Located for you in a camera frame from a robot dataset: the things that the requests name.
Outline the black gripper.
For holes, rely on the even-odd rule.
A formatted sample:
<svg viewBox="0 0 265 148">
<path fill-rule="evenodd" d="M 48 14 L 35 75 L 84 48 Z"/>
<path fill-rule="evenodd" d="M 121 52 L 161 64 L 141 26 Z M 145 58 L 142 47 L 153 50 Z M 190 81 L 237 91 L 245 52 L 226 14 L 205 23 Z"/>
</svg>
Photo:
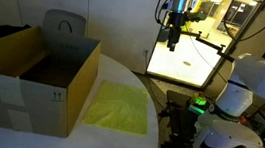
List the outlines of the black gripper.
<svg viewBox="0 0 265 148">
<path fill-rule="evenodd" d="M 170 32 L 169 32 L 169 51 L 173 50 L 173 46 L 175 46 L 180 38 L 180 33 L 182 31 L 181 26 L 185 25 L 188 21 L 187 13 L 176 13 L 171 12 L 169 14 L 169 25 L 170 25 Z"/>
</svg>

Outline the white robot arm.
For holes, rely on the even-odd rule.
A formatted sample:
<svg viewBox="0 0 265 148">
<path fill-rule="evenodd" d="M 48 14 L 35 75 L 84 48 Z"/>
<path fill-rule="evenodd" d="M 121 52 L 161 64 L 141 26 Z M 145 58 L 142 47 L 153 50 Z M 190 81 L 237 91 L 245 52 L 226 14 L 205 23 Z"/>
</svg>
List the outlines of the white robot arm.
<svg viewBox="0 0 265 148">
<path fill-rule="evenodd" d="M 263 148 L 258 135 L 240 123 L 254 95 L 265 98 L 265 60 L 242 54 L 216 101 L 195 122 L 193 148 Z"/>
</svg>

